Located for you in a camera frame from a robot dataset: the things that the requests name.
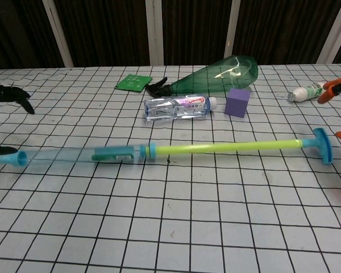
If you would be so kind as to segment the green transparent spray bottle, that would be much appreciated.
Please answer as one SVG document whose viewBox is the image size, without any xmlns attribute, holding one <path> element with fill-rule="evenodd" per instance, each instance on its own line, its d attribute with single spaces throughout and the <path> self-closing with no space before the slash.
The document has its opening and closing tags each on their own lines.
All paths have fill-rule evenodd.
<svg viewBox="0 0 341 273">
<path fill-rule="evenodd" d="M 171 84 L 166 83 L 165 77 L 157 83 L 147 84 L 145 89 L 154 98 L 219 93 L 231 88 L 246 88 L 257 80 L 258 74 L 253 57 L 229 56 Z"/>
</svg>

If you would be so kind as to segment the clear plastic water bottle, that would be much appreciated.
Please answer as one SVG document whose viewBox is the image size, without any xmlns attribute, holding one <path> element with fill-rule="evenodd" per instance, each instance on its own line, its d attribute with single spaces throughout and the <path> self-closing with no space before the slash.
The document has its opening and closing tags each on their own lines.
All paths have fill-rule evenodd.
<svg viewBox="0 0 341 273">
<path fill-rule="evenodd" d="M 215 97 L 204 94 L 160 97 L 144 101 L 147 121 L 201 118 L 217 106 Z"/>
</svg>

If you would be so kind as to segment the purple foam cube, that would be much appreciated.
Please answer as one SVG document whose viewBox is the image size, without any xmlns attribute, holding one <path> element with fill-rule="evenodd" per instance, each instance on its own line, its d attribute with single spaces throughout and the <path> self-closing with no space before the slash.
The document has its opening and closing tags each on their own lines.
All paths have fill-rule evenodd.
<svg viewBox="0 0 341 273">
<path fill-rule="evenodd" d="M 231 88 L 226 97 L 224 113 L 233 117 L 244 118 L 250 93 L 247 89 Z"/>
</svg>

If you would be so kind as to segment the small white bottle green label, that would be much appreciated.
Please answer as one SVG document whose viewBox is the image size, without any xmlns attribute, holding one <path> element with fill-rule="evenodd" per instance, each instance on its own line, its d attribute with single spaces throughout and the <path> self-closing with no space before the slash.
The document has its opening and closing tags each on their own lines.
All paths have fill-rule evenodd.
<svg viewBox="0 0 341 273">
<path fill-rule="evenodd" d="M 298 87 L 294 91 L 288 93 L 287 100 L 289 102 L 303 102 L 319 97 L 323 92 L 323 82 L 318 82 L 304 87 Z"/>
</svg>

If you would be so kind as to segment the green plunger blue T handle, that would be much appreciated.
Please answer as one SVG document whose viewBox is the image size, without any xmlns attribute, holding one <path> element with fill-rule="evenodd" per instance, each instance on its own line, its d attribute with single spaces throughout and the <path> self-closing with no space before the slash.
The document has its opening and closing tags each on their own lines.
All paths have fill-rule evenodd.
<svg viewBox="0 0 341 273">
<path fill-rule="evenodd" d="M 211 143 L 192 144 L 180 146 L 158 146 L 154 143 L 141 145 L 139 148 L 140 158 L 154 159 L 158 155 L 173 154 L 204 154 L 219 153 L 229 151 L 260 151 L 260 150 L 284 150 L 300 148 L 316 148 L 319 152 L 323 164 L 331 164 L 333 160 L 331 143 L 322 128 L 313 130 L 312 139 L 290 139 L 254 142 L 234 142 L 234 143 Z"/>
</svg>

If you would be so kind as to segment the white frame post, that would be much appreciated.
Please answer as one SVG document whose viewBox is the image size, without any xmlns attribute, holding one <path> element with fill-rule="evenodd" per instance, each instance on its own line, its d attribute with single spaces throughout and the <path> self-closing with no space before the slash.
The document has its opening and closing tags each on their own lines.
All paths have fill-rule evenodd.
<svg viewBox="0 0 341 273">
<path fill-rule="evenodd" d="M 68 43 L 63 31 L 63 27 L 57 12 L 54 0 L 42 0 L 45 12 L 47 14 L 52 32 L 54 34 L 59 53 L 66 68 L 73 68 L 73 60 L 70 54 Z"/>
<path fill-rule="evenodd" d="M 224 58 L 232 55 L 232 50 L 233 50 L 234 41 L 235 41 L 236 27 L 238 23 L 240 3 L 241 3 L 241 0 L 232 0 L 230 17 L 228 21 L 226 44 L 224 48 Z"/>
<path fill-rule="evenodd" d="M 341 46 L 341 8 L 335 18 L 324 46 L 316 61 L 317 64 L 331 64 Z"/>
<path fill-rule="evenodd" d="M 162 0 L 145 0 L 150 65 L 164 65 Z"/>
</svg>

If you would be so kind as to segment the green flat packet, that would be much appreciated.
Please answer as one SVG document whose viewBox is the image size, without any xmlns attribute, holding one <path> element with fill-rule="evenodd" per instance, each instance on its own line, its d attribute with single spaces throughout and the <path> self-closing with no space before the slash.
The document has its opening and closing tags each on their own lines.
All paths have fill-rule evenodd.
<svg viewBox="0 0 341 273">
<path fill-rule="evenodd" d="M 150 76 L 129 74 L 116 85 L 116 88 L 120 90 L 141 92 L 151 81 L 152 77 Z"/>
</svg>

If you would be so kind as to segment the grey checked tablecloth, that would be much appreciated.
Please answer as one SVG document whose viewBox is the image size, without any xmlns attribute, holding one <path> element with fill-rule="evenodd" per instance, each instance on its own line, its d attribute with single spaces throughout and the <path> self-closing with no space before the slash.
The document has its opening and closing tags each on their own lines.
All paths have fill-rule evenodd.
<svg viewBox="0 0 341 273">
<path fill-rule="evenodd" d="M 328 133 L 313 148 L 177 155 L 136 164 L 0 164 L 0 273 L 341 273 L 341 96 L 290 104 L 288 91 L 341 77 L 341 64 L 263 65 L 243 119 L 147 122 L 129 74 L 174 82 L 195 66 L 0 70 L 35 115 L 0 104 L 0 143 L 24 150 L 201 144 Z"/>
</svg>

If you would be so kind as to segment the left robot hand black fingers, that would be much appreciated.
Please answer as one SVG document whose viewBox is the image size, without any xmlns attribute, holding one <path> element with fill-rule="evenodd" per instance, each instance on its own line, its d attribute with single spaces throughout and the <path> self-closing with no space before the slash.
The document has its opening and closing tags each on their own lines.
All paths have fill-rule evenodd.
<svg viewBox="0 0 341 273">
<path fill-rule="evenodd" d="M 28 101 L 30 95 L 21 88 L 0 85 L 0 102 L 16 102 L 24 108 L 28 114 L 35 114 L 35 111 Z M 0 155 L 14 154 L 18 150 L 14 147 L 0 146 Z"/>
</svg>

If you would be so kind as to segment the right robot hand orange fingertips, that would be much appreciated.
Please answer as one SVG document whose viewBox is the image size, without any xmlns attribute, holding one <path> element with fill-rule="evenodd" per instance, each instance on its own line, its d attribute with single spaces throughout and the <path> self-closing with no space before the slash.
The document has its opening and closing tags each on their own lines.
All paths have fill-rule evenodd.
<svg viewBox="0 0 341 273">
<path fill-rule="evenodd" d="M 323 93 L 318 97 L 318 103 L 325 104 L 340 94 L 341 78 L 337 78 L 323 85 Z M 341 140 L 341 131 L 336 132 L 335 136 Z"/>
</svg>

